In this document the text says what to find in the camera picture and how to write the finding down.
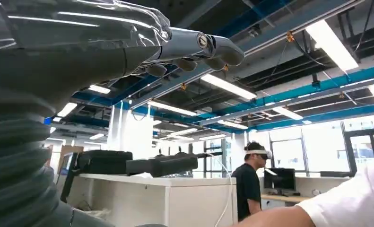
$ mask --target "computer monitor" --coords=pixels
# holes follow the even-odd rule
[[[282,190],[296,190],[296,170],[284,168],[266,168],[263,179],[264,188],[275,189],[278,194]]]

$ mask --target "black bag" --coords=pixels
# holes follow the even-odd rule
[[[79,153],[77,169],[83,174],[126,174],[126,161],[130,160],[131,152],[90,150]]]

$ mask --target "man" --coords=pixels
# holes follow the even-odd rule
[[[259,212],[234,227],[374,227],[374,160],[330,191],[295,207]]]
[[[269,152],[257,142],[249,143],[245,148],[245,163],[232,174],[237,180],[238,220],[261,211],[261,189],[256,171],[266,165]]]

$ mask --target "hanging cable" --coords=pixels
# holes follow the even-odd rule
[[[206,154],[209,155],[209,156],[211,156],[211,157],[216,157],[216,156],[214,156],[214,155],[212,155],[210,153],[206,153]],[[226,198],[227,199],[226,206],[224,207],[223,212],[220,214],[220,217],[219,217],[219,219],[217,220],[217,222],[215,224],[215,227],[218,227],[220,221],[222,220],[224,214],[227,211],[227,208],[228,208],[228,205],[230,203],[231,197],[233,196],[233,179],[231,178],[231,175],[230,175],[228,169],[225,167],[225,165],[221,161],[219,161],[218,159],[215,159],[215,160],[222,166],[222,168],[224,169],[224,171],[227,173],[228,179],[230,180],[229,193],[227,194],[227,198]]]
[[[297,49],[298,49],[301,53],[303,53],[307,58],[309,58],[311,61],[313,61],[313,62],[315,62],[315,63],[317,63],[317,64],[319,64],[319,65],[322,65],[322,66],[324,66],[324,67],[329,67],[328,65],[325,65],[325,64],[323,64],[323,63],[321,63],[321,62],[315,60],[313,57],[311,57],[311,56],[310,56],[306,51],[304,51],[304,50],[302,49],[301,45],[297,42],[297,40],[294,40],[293,42],[294,42],[294,44],[296,45]]]
[[[361,46],[361,43],[362,43],[362,39],[364,38],[364,35],[365,35],[365,31],[368,27],[368,23],[369,23],[369,18],[371,17],[371,13],[372,13],[372,7],[374,6],[374,0],[372,0],[371,2],[371,6],[369,7],[369,11],[368,11],[368,15],[366,16],[366,21],[365,21],[365,26],[364,26],[364,30],[361,34],[361,38],[359,38],[359,43],[357,45],[357,47],[355,48],[354,52],[356,52],[359,47]]]

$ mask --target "white shirt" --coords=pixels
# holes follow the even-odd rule
[[[352,179],[298,206],[316,227],[374,227],[374,160]]]

